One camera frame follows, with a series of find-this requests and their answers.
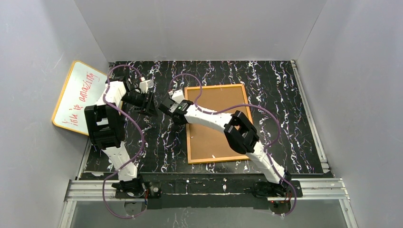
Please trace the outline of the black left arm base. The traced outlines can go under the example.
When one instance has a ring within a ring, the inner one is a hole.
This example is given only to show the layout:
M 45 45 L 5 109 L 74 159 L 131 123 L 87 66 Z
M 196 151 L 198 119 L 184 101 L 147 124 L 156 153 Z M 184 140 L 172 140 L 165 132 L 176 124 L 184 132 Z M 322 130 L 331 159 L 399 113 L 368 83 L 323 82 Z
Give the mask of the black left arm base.
M 158 199 L 162 194 L 160 182 L 120 181 L 113 183 L 117 199 Z

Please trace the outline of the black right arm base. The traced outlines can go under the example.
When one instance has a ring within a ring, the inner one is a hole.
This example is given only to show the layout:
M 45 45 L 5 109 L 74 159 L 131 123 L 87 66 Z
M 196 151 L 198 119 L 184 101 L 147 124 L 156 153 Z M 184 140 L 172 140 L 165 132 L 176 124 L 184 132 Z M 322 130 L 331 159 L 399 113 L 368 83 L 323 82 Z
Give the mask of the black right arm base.
M 251 187 L 251 193 L 256 198 L 276 198 L 273 203 L 289 203 L 295 197 L 303 197 L 302 187 L 297 180 L 290 184 L 275 184 L 271 182 L 256 181 Z

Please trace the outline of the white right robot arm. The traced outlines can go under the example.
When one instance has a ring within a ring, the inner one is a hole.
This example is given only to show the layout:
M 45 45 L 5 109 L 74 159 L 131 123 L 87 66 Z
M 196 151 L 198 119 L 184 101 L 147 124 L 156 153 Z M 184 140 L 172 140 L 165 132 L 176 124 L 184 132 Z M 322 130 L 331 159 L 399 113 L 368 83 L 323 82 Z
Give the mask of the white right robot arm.
M 158 109 L 171 117 L 176 125 L 200 124 L 223 133 L 230 148 L 252 160 L 268 182 L 286 188 L 290 185 L 291 175 L 275 162 L 271 155 L 267 154 L 267 148 L 272 143 L 266 146 L 262 144 L 257 129 L 243 112 L 236 111 L 233 114 L 228 112 L 235 108 L 237 108 L 236 105 L 221 111 L 214 111 L 198 106 L 189 100 L 176 102 L 171 98 L 165 99 L 158 106 Z

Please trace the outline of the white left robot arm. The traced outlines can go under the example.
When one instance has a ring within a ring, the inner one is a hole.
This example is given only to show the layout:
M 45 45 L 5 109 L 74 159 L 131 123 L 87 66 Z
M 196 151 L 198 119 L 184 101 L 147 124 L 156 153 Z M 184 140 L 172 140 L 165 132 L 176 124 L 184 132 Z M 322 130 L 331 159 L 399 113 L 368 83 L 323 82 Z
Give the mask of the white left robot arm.
M 118 106 L 128 103 L 142 115 L 157 116 L 152 87 L 154 81 L 141 77 L 138 86 L 124 77 L 107 80 L 106 88 L 94 105 L 86 106 L 84 115 L 91 143 L 101 149 L 117 168 L 120 181 L 137 179 L 138 170 L 125 147 L 125 118 Z

